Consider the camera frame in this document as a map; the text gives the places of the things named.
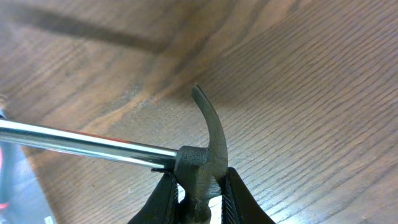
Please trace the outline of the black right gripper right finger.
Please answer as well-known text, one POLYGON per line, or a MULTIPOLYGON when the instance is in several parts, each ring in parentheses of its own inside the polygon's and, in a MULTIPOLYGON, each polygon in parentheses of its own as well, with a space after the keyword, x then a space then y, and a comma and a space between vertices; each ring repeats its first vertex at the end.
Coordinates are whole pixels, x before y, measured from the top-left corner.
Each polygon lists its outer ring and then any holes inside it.
POLYGON ((222 224, 275 224, 232 167, 225 177, 221 212, 222 224))

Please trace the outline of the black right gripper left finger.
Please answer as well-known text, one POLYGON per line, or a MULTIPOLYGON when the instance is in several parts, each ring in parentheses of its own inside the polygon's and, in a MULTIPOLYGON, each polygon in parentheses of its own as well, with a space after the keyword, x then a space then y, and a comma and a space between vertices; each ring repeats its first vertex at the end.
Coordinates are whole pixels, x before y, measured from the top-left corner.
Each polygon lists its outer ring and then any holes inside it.
POLYGON ((174 174, 164 169, 152 171, 163 173, 156 188, 145 205, 128 224, 176 224, 178 223, 178 187, 174 174))

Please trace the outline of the small claw hammer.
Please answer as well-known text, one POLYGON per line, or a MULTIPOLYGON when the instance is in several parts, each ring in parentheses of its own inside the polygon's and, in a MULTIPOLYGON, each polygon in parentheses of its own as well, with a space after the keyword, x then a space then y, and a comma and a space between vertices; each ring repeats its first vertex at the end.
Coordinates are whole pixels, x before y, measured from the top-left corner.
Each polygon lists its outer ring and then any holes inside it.
POLYGON ((192 98, 208 127, 207 147, 182 146, 173 150, 4 118, 1 125, 31 126, 33 134, 41 134, 48 141, 47 150, 170 171, 177 180, 178 223, 209 223, 209 201, 223 193, 228 150, 220 119, 200 85, 193 86, 192 98))

